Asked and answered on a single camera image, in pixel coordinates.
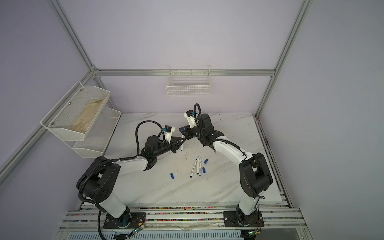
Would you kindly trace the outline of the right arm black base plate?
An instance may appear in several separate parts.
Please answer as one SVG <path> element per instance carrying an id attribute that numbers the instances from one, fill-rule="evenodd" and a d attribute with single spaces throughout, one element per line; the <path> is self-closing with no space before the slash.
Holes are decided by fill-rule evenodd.
<path id="1" fill-rule="evenodd" d="M 262 212 L 256 210 L 246 216 L 241 211 L 223 212 L 225 227 L 263 227 L 264 219 Z"/>

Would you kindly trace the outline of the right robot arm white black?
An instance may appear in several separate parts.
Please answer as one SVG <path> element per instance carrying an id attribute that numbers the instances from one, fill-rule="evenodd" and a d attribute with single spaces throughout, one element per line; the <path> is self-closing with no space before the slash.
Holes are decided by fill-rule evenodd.
<path id="1" fill-rule="evenodd" d="M 272 174 L 265 156 L 253 154 L 230 141 L 224 133 L 214 129 L 208 114 L 196 114 L 193 110 L 184 113 L 188 125 L 179 128 L 187 140 L 197 138 L 204 147 L 223 154 L 239 167 L 240 185 L 244 192 L 237 205 L 236 220 L 242 227 L 250 226 L 259 219 L 258 203 L 264 192 L 273 183 Z"/>

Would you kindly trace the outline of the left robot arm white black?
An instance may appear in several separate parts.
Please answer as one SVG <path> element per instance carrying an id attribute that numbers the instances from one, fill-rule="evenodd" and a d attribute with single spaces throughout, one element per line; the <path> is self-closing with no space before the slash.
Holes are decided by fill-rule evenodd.
<path id="1" fill-rule="evenodd" d="M 160 140 L 159 136 L 152 135 L 141 149 L 139 139 L 136 138 L 136 156 L 120 159 L 107 159 L 103 156 L 96 158 L 77 182 L 78 198 L 96 206 L 119 228 L 125 228 L 131 224 L 133 217 L 129 207 L 114 192 L 118 178 L 133 172 L 150 170 L 157 163 L 158 156 L 167 152 L 176 153 L 185 141 L 182 137 Z"/>

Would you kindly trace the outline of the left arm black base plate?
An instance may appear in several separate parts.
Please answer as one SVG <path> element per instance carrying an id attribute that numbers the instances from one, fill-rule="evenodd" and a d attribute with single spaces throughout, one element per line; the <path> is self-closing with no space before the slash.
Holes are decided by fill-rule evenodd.
<path id="1" fill-rule="evenodd" d="M 140 224 L 144 224 L 147 214 L 144 212 L 128 213 L 116 219 L 107 214 L 103 224 L 104 229 L 136 229 Z"/>

